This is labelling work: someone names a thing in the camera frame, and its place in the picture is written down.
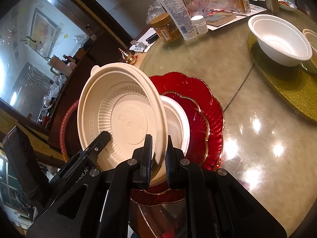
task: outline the framed picture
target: framed picture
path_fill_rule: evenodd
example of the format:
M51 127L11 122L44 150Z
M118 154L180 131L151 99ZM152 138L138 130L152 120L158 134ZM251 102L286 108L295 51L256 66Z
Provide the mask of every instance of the framed picture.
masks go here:
M57 32L57 25L35 8L31 25L31 38L36 40L36 52L48 60L53 50L53 41Z

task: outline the stack of plates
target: stack of plates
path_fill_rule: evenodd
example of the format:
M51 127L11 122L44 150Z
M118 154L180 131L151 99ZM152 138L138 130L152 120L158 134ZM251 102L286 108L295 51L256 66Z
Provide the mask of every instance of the stack of plates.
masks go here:
M83 149L101 131L111 134L97 161L102 171L131 158L143 146L145 135L152 135L151 187L131 193L134 201L146 206L184 198L182 190L167 187L168 135L187 159L208 170L222 152L221 106L202 80L181 73L148 78L125 63L94 66L80 96L77 124Z

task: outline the vaseline tube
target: vaseline tube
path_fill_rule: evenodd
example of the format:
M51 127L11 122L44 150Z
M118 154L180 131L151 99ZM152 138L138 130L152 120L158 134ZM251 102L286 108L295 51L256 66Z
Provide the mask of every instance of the vaseline tube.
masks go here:
M160 3L172 17L186 41L197 36L197 32L191 22L191 17L188 14L183 0L157 0L157 2Z

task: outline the plastic jar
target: plastic jar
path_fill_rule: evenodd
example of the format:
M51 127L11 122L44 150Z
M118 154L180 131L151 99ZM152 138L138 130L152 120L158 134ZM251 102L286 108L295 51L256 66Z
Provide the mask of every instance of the plastic jar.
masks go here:
M197 15L191 18L197 34L206 34L208 32L207 23L202 15Z
M167 12L151 20L150 25L163 42L171 42L180 37L180 31Z

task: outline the glass jar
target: glass jar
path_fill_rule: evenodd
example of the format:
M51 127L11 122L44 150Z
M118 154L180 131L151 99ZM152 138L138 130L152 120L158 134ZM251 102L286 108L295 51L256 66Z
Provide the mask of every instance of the glass jar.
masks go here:
M248 14L251 12L249 0L233 0L235 3L235 12Z
M180 37L180 31L167 12L151 20L150 26L154 28L163 42L171 42Z

